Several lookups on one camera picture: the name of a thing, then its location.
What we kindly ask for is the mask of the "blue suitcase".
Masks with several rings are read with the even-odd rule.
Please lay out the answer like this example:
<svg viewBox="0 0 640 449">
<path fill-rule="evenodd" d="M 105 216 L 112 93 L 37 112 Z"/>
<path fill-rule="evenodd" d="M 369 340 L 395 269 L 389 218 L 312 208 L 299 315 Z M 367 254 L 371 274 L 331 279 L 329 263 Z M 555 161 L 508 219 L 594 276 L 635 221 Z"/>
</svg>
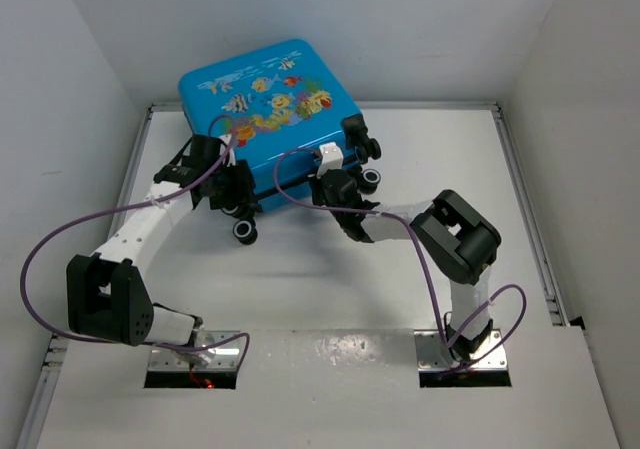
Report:
<svg viewBox="0 0 640 449">
<path fill-rule="evenodd" d="M 236 218 L 235 238 L 257 239 L 255 217 L 286 204 L 285 195 L 312 199 L 309 178 L 360 166 L 382 155 L 364 116 L 316 51 L 291 39 L 217 62 L 178 82 L 183 113 L 195 135 L 227 142 L 229 163 L 247 161 L 258 211 Z"/>
</svg>

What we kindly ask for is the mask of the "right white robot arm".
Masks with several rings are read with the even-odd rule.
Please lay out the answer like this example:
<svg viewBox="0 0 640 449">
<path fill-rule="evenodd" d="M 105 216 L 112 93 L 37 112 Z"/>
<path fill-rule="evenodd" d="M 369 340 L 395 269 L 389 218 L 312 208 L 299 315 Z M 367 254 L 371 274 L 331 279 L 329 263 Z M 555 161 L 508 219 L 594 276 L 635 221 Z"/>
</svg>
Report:
<svg viewBox="0 0 640 449">
<path fill-rule="evenodd" d="M 489 310 L 482 305 L 488 300 L 488 273 L 497 258 L 501 236 L 452 189 L 413 205 L 383 206 L 365 199 L 379 180 L 375 170 L 356 173 L 332 169 L 310 178 L 312 202 L 336 207 L 334 218 L 357 242 L 417 238 L 449 279 L 451 316 L 444 331 L 453 353 L 469 361 L 493 329 Z"/>
</svg>

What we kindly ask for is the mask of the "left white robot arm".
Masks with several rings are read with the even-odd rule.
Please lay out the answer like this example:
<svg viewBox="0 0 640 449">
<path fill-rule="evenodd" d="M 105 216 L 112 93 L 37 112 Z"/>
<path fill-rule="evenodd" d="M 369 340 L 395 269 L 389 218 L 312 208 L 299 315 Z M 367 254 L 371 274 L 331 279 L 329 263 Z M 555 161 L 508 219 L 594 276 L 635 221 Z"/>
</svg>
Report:
<svg viewBox="0 0 640 449">
<path fill-rule="evenodd" d="M 194 168 L 168 165 L 143 201 L 91 255 L 76 255 L 66 268 L 68 325 L 77 335 L 128 346 L 190 347 L 198 316 L 153 302 L 144 277 L 178 223 L 204 199 L 216 209 L 238 209 L 253 189 L 243 162 L 220 158 Z"/>
</svg>

